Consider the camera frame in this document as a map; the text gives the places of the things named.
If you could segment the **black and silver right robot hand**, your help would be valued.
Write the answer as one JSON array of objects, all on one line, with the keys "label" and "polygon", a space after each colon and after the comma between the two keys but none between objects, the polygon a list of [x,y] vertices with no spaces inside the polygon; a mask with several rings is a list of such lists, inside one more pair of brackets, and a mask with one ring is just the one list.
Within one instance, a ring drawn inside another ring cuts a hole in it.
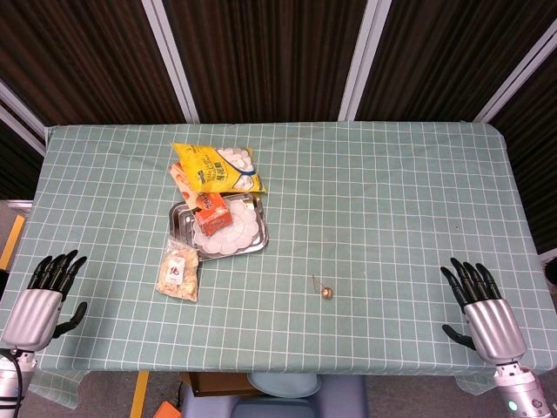
[{"label": "black and silver right robot hand", "polygon": [[443,266],[440,271],[451,287],[461,312],[465,315],[470,335],[442,326],[452,341],[468,347],[486,363],[502,366],[519,361],[527,352],[513,310],[489,270],[451,258],[453,270]]}]

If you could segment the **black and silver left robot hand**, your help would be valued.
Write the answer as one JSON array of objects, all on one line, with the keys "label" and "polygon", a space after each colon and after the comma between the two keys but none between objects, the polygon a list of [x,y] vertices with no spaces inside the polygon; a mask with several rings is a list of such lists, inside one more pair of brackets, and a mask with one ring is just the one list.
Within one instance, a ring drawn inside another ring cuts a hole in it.
[{"label": "black and silver left robot hand", "polygon": [[19,294],[10,313],[2,341],[10,350],[38,352],[51,340],[75,329],[84,318],[87,303],[78,305],[76,312],[66,322],[60,323],[62,307],[73,286],[85,256],[77,251],[47,256],[41,260],[31,275],[28,286]]}]

